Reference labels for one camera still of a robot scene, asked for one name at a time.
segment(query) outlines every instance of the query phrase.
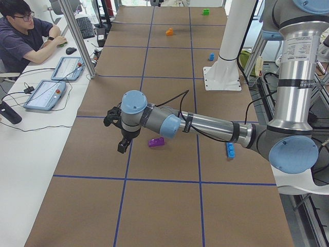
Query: black hair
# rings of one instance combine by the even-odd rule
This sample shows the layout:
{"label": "black hair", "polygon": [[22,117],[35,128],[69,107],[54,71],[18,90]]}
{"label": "black hair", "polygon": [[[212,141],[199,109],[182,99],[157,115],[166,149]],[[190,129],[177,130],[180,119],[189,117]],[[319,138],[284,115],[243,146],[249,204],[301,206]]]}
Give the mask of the black hair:
{"label": "black hair", "polygon": [[0,13],[14,16],[16,13],[25,15],[31,12],[30,6],[24,0],[0,0]]}

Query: glasses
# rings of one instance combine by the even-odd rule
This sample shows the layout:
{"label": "glasses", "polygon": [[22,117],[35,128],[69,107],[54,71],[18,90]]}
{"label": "glasses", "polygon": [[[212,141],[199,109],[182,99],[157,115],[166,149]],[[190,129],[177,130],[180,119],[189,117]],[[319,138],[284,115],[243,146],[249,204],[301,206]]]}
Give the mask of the glasses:
{"label": "glasses", "polygon": [[31,13],[29,13],[25,16],[15,16],[15,15],[13,15],[13,17],[21,18],[21,19],[23,19],[24,22],[28,22],[30,19],[32,19],[34,17],[34,12],[32,11]]}

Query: orange block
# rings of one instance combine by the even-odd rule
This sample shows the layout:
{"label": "orange block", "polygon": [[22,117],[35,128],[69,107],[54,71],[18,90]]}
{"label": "orange block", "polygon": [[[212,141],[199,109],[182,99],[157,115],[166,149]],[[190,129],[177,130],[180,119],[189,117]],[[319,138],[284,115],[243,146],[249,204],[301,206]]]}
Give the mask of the orange block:
{"label": "orange block", "polygon": [[166,35],[169,36],[169,35],[173,35],[174,34],[174,30],[172,28],[169,28],[167,31],[166,31]]}

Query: blue joint cap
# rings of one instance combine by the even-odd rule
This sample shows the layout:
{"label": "blue joint cap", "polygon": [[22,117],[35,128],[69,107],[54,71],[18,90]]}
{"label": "blue joint cap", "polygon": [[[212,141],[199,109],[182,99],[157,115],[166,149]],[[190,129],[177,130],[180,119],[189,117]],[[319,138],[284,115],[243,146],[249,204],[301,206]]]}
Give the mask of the blue joint cap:
{"label": "blue joint cap", "polygon": [[310,14],[328,14],[328,0],[293,0],[294,4],[301,10]]}
{"label": "blue joint cap", "polygon": [[209,61],[214,61],[214,58],[215,58],[215,54],[214,53],[211,53],[209,55]]}
{"label": "blue joint cap", "polygon": [[277,142],[268,159],[275,168],[289,174],[310,169],[319,156],[318,147],[306,136],[289,136]]}
{"label": "blue joint cap", "polygon": [[174,114],[169,115],[162,123],[160,135],[166,138],[174,138],[180,126],[180,118]]}
{"label": "blue joint cap", "polygon": [[144,111],[147,105],[146,96],[141,91],[131,90],[123,95],[121,109],[127,114],[137,114]]}
{"label": "blue joint cap", "polygon": [[283,36],[278,32],[262,30],[262,38],[270,41],[282,41]]}
{"label": "blue joint cap", "polygon": [[233,143],[226,143],[226,153],[228,158],[235,157],[235,149]]}

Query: navy t-shirt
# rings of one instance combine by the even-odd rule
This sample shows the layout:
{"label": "navy t-shirt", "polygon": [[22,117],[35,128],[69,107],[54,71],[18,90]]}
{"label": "navy t-shirt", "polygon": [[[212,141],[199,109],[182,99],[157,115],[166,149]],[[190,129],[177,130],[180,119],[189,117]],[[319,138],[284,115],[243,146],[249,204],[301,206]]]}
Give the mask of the navy t-shirt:
{"label": "navy t-shirt", "polygon": [[33,18],[34,28],[28,35],[17,31],[5,17],[0,18],[0,58],[6,72],[22,72],[29,64],[23,56],[29,51],[38,51],[43,44],[42,36],[49,36],[52,23]]}

